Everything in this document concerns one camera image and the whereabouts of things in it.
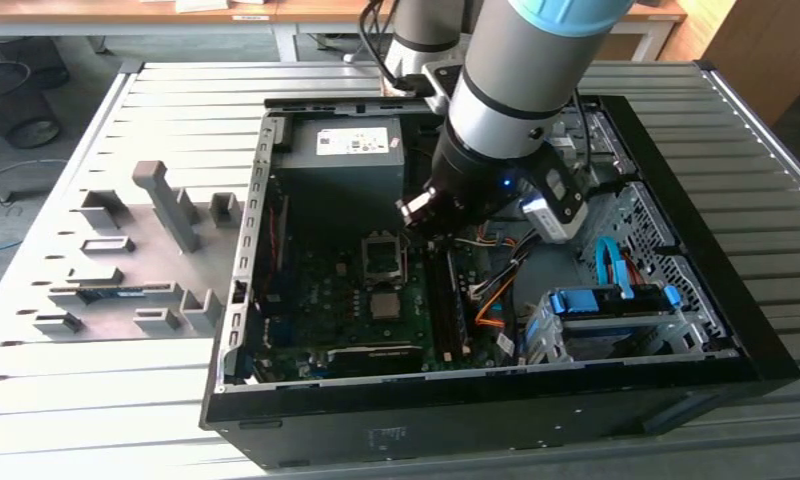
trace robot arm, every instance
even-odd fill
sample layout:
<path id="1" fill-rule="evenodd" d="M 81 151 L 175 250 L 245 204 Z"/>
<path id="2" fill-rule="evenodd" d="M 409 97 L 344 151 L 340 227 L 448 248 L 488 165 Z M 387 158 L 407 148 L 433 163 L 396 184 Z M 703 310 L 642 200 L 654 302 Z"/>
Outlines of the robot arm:
<path id="1" fill-rule="evenodd" d="M 634 0 L 489 0 L 451 100 L 424 193 L 399 203 L 429 237 L 485 221 L 517 196 L 537 229 L 565 241 L 587 214 L 574 175 L 545 141 L 557 114 Z"/>

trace metal work table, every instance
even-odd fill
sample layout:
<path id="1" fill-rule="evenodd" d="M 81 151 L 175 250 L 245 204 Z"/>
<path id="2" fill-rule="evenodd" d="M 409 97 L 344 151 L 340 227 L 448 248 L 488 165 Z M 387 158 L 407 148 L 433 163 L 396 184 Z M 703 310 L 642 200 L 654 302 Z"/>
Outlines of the metal work table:
<path id="1" fill-rule="evenodd" d="M 81 189 L 114 188 L 132 209 L 147 208 L 130 171 L 137 160 L 157 159 L 169 167 L 168 182 L 187 188 L 193 202 L 205 202 L 215 192 L 243 199 L 264 98 L 375 96 L 377 82 L 375 68 L 335 63 L 148 64 L 138 74 L 118 75 L 0 285 L 0 478 L 261 474 L 215 433 L 197 427 L 209 338 L 53 342 L 30 327 L 24 310 L 48 304 L 48 286 L 33 285 L 49 274 L 48 262 L 70 263 L 76 237 L 92 235 L 68 212 Z M 722 79 L 691 64 L 600 63 L 582 91 L 630 97 L 800 364 L 796 161 Z M 44 260 L 54 252 L 68 252 L 66 258 Z M 225 269 L 232 263 L 232 258 L 211 260 Z M 447 472 L 487 467 L 513 478 L 728 478 L 730 473 L 798 478 L 800 381 L 658 438 L 292 475 L 440 472 L 444 478 L 468 478 L 467 471 L 456 477 Z"/>

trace wire bundle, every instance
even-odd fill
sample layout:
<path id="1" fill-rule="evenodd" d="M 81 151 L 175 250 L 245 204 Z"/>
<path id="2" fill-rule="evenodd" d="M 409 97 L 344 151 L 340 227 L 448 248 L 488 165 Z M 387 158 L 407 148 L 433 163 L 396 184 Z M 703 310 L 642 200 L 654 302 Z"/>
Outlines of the wire bundle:
<path id="1" fill-rule="evenodd" d="M 476 288 L 473 288 L 472 292 L 472 295 L 480 295 L 483 292 L 489 290 L 495 286 L 495 284 L 500 282 L 499 289 L 495 291 L 495 294 L 492 295 L 492 297 L 489 297 L 489 300 L 483 304 L 483 307 L 477 311 L 477 315 L 475 317 L 475 324 L 488 325 L 499 328 L 507 327 L 507 324 L 503 321 L 484 318 L 487 312 L 495 304 L 495 301 L 500 297 L 504 297 L 504 311 L 507 312 L 507 320 L 509 322 L 511 337 L 513 339 L 513 342 L 515 337 L 517 336 L 516 315 L 513 312 L 512 305 L 513 283 L 516 280 L 516 275 L 519 274 L 519 268 L 521 267 L 521 264 L 529 257 L 533 247 L 539 243 L 540 239 L 541 238 L 536 233 L 536 230 L 529 230 L 524 237 L 521 237 L 521 240 L 519 240 L 519 242 L 515 243 L 512 252 L 509 253 L 507 265 L 504 266 L 501 271 L 497 274 L 495 274 L 489 280 L 477 285 Z"/>

